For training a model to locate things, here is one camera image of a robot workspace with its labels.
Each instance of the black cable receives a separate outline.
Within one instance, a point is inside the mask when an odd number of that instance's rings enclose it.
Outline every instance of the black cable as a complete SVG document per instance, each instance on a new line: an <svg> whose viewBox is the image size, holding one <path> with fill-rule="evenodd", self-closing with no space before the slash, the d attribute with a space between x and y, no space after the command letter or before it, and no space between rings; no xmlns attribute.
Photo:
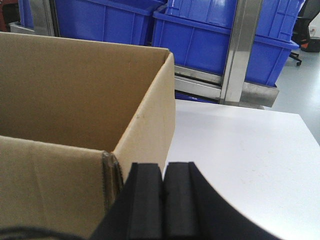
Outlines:
<svg viewBox="0 0 320 240"><path fill-rule="evenodd" d="M15 226L0 229L0 240L27 240L56 238L59 240L86 240L83 237L42 227Z"/></svg>

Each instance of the black object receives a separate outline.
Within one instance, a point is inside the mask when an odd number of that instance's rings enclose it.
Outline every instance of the black object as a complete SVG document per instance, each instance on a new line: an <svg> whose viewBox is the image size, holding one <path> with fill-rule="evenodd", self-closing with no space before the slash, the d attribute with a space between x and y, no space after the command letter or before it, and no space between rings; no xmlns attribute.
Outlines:
<svg viewBox="0 0 320 240"><path fill-rule="evenodd" d="M158 165L133 163L121 193L90 240L161 240L161 197Z"/></svg>
<svg viewBox="0 0 320 240"><path fill-rule="evenodd" d="M307 47L301 46L301 50L308 53L319 53L320 52L320 37L310 37L310 41Z"/></svg>
<svg viewBox="0 0 320 240"><path fill-rule="evenodd" d="M306 0L299 12L295 22L292 34L292 41L298 45L307 44L310 41L309 24L320 13L320 0ZM290 58L297 60L297 66L300 66L302 60L299 54L291 52Z"/></svg>
<svg viewBox="0 0 320 240"><path fill-rule="evenodd" d="M193 162L133 163L90 240L277 240L226 202Z"/></svg>
<svg viewBox="0 0 320 240"><path fill-rule="evenodd" d="M166 235L169 239L192 240L277 240L278 238L263 230L226 202L200 173L193 162L170 163L164 180L166 192L165 225L171 226ZM182 200L189 209L177 201ZM180 220L179 216L188 216ZM182 231L188 225L192 230Z"/></svg>

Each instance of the open cardboard box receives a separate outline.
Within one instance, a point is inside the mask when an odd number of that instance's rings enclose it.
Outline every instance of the open cardboard box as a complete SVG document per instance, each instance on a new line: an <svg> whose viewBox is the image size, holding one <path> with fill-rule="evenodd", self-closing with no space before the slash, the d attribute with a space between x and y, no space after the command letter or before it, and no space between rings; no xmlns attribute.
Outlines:
<svg viewBox="0 0 320 240"><path fill-rule="evenodd" d="M163 169L175 128L167 49L0 33L0 227L88 237L131 163Z"/></svg>

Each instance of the metal frame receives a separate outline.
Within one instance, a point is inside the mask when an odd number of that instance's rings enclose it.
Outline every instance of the metal frame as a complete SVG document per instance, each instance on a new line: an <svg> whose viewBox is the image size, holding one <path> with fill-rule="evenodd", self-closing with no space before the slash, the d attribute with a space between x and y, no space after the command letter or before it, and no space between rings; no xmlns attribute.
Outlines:
<svg viewBox="0 0 320 240"><path fill-rule="evenodd" d="M224 76L176 66L175 89L218 99L220 104L272 107L279 93L276 87L245 82L262 3L263 0L237 1Z"/></svg>
<svg viewBox="0 0 320 240"><path fill-rule="evenodd" d="M238 0L231 32L221 103L240 102L263 0Z"/></svg>
<svg viewBox="0 0 320 240"><path fill-rule="evenodd" d="M29 0L34 31L37 35L54 36L55 30L52 21L49 0Z"/></svg>

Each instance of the metal post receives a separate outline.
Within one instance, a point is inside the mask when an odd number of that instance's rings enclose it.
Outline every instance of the metal post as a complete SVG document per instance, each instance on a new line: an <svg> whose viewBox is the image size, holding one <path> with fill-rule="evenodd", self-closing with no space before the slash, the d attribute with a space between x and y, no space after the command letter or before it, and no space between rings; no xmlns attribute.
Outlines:
<svg viewBox="0 0 320 240"><path fill-rule="evenodd" d="M54 36L50 0L30 0L34 31L37 35Z"/></svg>
<svg viewBox="0 0 320 240"><path fill-rule="evenodd" d="M221 104L239 105L262 2L263 0L237 1L222 82Z"/></svg>

